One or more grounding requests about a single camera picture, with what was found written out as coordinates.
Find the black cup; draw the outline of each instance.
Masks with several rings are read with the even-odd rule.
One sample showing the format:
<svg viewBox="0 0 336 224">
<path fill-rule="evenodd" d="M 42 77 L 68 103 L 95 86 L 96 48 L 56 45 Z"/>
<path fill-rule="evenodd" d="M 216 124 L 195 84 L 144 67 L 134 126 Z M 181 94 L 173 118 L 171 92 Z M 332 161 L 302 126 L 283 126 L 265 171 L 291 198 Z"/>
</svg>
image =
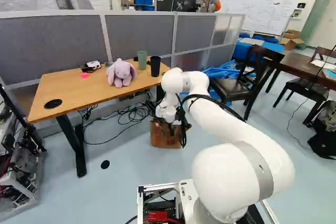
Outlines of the black cup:
<svg viewBox="0 0 336 224">
<path fill-rule="evenodd" d="M 152 77 L 158 77 L 160 73 L 160 62 L 161 58 L 159 56 L 151 57 L 151 74 Z"/>
</svg>

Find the wooden table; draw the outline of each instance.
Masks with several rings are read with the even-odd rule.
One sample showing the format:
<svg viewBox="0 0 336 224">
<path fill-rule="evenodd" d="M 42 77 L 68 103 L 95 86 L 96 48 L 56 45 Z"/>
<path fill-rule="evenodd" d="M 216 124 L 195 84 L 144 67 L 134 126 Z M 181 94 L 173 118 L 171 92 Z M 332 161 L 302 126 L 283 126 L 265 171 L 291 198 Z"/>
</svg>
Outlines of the wooden table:
<svg viewBox="0 0 336 224">
<path fill-rule="evenodd" d="M 320 67 L 309 63 L 310 59 L 311 57 L 309 56 L 301 55 L 296 52 L 289 52 L 276 69 L 266 89 L 266 93 L 270 91 L 281 71 L 315 82 L 326 88 L 336 90 L 336 81 L 325 77 L 323 71 L 320 71 L 319 75 L 316 77 Z"/>
<path fill-rule="evenodd" d="M 106 68 L 89 74 L 88 78 L 81 77 L 81 69 L 70 69 L 60 72 L 42 75 L 38 85 L 28 121 L 36 123 L 45 119 L 57 119 L 62 131 L 67 137 L 72 149 L 76 154 L 77 175 L 82 177 L 86 174 L 85 156 L 83 151 L 84 133 L 82 125 L 77 125 L 75 130 L 71 126 L 67 116 L 68 112 L 76 111 L 94 104 L 112 100 L 139 90 L 159 86 L 162 73 L 170 68 L 165 64 L 160 65 L 160 75 L 151 76 L 151 68 L 139 70 L 137 61 L 128 60 L 137 71 L 137 78 L 131 81 L 127 87 L 117 88 L 107 82 Z M 53 99 L 61 99 L 62 104 L 54 109 L 45 109 L 44 105 Z"/>
</svg>

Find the whiteboard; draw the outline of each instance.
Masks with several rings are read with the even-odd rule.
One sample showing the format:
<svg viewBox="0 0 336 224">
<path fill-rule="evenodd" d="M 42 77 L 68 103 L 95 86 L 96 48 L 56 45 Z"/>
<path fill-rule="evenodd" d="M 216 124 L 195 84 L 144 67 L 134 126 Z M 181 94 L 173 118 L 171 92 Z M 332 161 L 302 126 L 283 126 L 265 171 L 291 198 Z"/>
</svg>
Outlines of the whiteboard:
<svg viewBox="0 0 336 224">
<path fill-rule="evenodd" d="M 220 0 L 220 13 L 245 14 L 242 30 L 282 35 L 297 0 Z"/>
</svg>

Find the black bag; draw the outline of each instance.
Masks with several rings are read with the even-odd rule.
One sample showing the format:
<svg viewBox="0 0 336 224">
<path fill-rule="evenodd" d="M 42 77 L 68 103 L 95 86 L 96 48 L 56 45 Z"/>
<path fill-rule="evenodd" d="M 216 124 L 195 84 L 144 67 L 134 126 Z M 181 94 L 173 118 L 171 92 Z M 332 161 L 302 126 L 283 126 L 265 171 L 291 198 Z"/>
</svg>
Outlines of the black bag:
<svg viewBox="0 0 336 224">
<path fill-rule="evenodd" d="M 336 156 L 336 102 L 327 101 L 313 123 L 316 135 L 308 144 L 311 149 L 320 157 L 334 159 Z"/>
</svg>

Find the purple stuffed animal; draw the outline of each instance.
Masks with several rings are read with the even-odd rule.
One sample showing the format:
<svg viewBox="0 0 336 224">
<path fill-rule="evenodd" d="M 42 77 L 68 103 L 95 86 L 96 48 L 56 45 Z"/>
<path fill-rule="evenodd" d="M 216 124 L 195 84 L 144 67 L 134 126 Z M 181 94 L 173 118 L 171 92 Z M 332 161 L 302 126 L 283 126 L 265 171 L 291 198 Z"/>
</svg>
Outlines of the purple stuffed animal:
<svg viewBox="0 0 336 224">
<path fill-rule="evenodd" d="M 114 81 L 114 85 L 117 88 L 121 88 L 122 86 L 128 86 L 131 80 L 136 78 L 137 71 L 129 62 L 117 59 L 117 61 L 106 70 L 106 74 L 108 76 L 109 85 L 112 85 Z"/>
</svg>

